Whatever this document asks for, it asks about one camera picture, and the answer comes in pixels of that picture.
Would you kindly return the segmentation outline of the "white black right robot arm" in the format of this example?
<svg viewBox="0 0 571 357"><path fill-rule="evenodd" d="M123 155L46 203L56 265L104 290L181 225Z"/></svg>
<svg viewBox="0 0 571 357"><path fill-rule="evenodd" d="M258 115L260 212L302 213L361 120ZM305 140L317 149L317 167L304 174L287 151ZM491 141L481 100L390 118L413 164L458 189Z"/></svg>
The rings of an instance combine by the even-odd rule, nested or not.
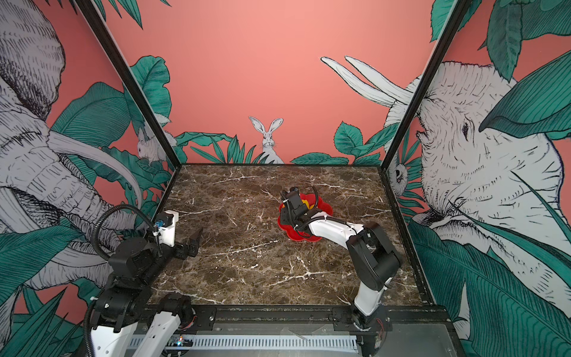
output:
<svg viewBox="0 0 571 357"><path fill-rule="evenodd" d="M357 224L333 217L319 207L321 199L313 190L311 199L303 199L293 187L281 193L279 226L295 240L327 239L350 256L360 280L357 296L351 305L351 319L361 331L378 324L385 326L382 317L382 296L396 276L402 258L385 230L377 223Z"/></svg>

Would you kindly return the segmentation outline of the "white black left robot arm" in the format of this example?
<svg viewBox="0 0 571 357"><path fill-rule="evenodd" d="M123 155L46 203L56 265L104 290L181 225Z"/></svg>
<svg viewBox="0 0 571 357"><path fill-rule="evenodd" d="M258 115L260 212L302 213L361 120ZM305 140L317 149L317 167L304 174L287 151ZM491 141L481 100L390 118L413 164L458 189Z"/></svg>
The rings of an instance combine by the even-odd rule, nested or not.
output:
<svg viewBox="0 0 571 357"><path fill-rule="evenodd" d="M114 272L102 292L92 299L84 318L83 337L87 356L124 356L153 294L156 278L173 259L198 254L202 229L186 244L149 242L144 238L123 242L110 257ZM135 356L161 356L177 330L196 325L197 312L191 297L165 295L156 309Z"/></svg>

